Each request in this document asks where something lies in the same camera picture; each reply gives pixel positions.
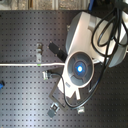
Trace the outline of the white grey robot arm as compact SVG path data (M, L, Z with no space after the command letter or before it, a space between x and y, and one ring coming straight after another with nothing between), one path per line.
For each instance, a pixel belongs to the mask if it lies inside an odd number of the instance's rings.
M63 62L62 78L57 87L67 97L76 94L80 99L79 89L86 87L94 75L94 65L104 61L106 46L91 44L94 28L101 21L88 13L81 12L74 17L66 39L66 51L60 50L54 43L49 44L49 49ZM104 20L98 27L94 40L106 27L108 21Z

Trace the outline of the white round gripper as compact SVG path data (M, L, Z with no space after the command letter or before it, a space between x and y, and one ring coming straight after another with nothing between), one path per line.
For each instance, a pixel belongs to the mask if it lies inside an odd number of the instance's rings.
M49 44L49 49L60 59L66 59L66 53L54 43ZM61 77L58 83L59 90L68 98L76 94L80 98L79 89L86 87L94 75L94 64L91 57L84 52L76 52L66 60L64 70L48 70L49 79Z

